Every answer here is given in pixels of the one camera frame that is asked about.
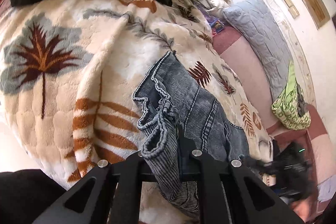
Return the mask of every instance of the blanket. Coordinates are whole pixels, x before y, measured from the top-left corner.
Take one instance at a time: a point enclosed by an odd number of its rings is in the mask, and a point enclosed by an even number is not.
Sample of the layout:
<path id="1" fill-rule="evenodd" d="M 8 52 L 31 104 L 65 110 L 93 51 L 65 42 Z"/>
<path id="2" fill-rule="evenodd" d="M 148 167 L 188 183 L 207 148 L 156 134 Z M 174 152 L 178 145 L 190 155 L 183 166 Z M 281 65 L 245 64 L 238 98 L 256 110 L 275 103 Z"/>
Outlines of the blanket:
<path id="1" fill-rule="evenodd" d="M 245 131 L 250 155 L 273 147 L 237 75 L 212 47 L 211 28 L 190 0 L 44 0 L 0 15 L 0 102 L 18 142 L 43 172 L 69 189 L 99 159 L 142 149 L 132 94 L 167 51 Z M 144 183 L 140 220 L 189 218 Z"/>

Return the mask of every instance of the silver bolt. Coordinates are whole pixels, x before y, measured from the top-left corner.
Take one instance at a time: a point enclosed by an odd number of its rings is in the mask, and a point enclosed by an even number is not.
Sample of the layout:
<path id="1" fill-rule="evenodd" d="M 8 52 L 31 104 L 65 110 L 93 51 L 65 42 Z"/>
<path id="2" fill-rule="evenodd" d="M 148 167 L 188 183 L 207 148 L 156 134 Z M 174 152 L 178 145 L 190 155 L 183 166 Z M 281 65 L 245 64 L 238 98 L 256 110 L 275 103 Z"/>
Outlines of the silver bolt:
<path id="1" fill-rule="evenodd" d="M 240 160 L 233 160 L 231 164 L 233 167 L 241 167 L 242 162 Z"/>
<path id="2" fill-rule="evenodd" d="M 199 157 L 202 155 L 202 151 L 201 150 L 198 150 L 198 149 L 195 149 L 191 152 L 195 157 Z"/>
<path id="3" fill-rule="evenodd" d="M 108 162 L 107 160 L 100 160 L 100 161 L 98 161 L 98 166 L 99 166 L 100 168 L 103 168 L 103 167 L 107 166 L 108 163 L 109 163 L 109 162 Z"/>

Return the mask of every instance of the gray denim jeans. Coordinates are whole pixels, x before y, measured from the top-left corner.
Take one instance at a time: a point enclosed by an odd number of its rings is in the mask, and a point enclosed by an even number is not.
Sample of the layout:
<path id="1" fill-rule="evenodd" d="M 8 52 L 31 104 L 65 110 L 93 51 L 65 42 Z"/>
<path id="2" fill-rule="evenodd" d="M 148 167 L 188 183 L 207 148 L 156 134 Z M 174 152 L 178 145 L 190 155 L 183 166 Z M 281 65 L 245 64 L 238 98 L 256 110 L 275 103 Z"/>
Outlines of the gray denim jeans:
<path id="1" fill-rule="evenodd" d="M 179 179 L 178 125 L 199 150 L 222 161 L 249 155 L 243 128 L 227 120 L 218 100 L 197 84 L 171 52 L 148 71 L 133 100 L 143 113 L 137 126 L 147 136 L 142 156 L 162 195 L 183 212 L 196 213 L 196 182 Z"/>

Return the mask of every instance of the green cloth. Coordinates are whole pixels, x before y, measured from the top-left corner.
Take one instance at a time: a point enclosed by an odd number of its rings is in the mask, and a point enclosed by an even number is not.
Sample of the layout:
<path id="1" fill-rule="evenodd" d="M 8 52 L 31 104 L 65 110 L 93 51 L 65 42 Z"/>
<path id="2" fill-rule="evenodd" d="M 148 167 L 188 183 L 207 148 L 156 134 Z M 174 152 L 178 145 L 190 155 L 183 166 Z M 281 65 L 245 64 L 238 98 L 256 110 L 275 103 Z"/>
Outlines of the green cloth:
<path id="1" fill-rule="evenodd" d="M 301 130 L 310 126 L 309 112 L 306 112 L 302 117 L 297 112 L 297 82 L 293 61 L 289 63 L 286 87 L 273 103 L 272 111 L 286 128 Z"/>

